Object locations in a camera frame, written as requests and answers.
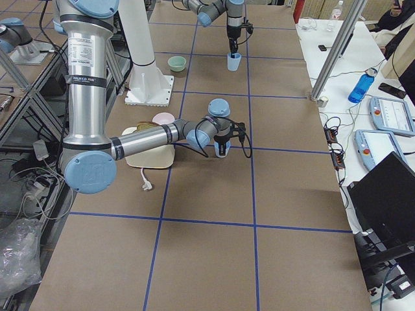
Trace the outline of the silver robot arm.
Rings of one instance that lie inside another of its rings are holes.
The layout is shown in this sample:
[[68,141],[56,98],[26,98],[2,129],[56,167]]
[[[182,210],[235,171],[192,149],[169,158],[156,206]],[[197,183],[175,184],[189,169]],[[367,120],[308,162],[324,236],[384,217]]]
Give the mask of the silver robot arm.
[[69,134],[63,141],[60,165],[66,183],[75,191],[95,194],[116,177],[116,161],[156,147],[186,140],[203,150],[214,143],[218,157],[230,148],[229,104],[209,103],[198,122],[179,119],[120,137],[107,137],[106,57],[119,14],[132,59],[130,94],[134,102],[161,105],[169,102],[173,78],[157,68],[147,14],[142,1],[55,1],[55,27],[67,34]]
[[198,22],[203,27],[208,27],[221,15],[226,14],[226,32],[230,47],[230,59],[236,60],[241,57],[238,53],[238,39],[241,37],[242,29],[249,29],[250,24],[243,17],[244,1],[216,0],[210,3],[203,1],[181,1],[184,8],[179,8],[171,1],[173,7],[178,10],[192,11],[196,14]]

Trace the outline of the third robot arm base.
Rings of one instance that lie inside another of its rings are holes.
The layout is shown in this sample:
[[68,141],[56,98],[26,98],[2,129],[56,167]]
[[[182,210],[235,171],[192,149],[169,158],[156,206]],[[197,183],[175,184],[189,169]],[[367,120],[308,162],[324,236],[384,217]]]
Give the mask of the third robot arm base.
[[1,20],[1,50],[11,54],[11,60],[18,65],[39,65],[46,57],[17,17]]

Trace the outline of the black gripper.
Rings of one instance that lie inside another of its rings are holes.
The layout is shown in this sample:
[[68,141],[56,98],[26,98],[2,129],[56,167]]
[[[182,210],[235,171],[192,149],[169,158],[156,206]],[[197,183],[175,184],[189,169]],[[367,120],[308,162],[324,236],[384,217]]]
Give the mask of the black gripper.
[[237,53],[237,40],[240,37],[240,26],[226,26],[227,36],[230,45],[230,58],[235,58]]
[[233,137],[233,130],[227,128],[214,136],[216,142],[216,156],[228,155],[228,141]]

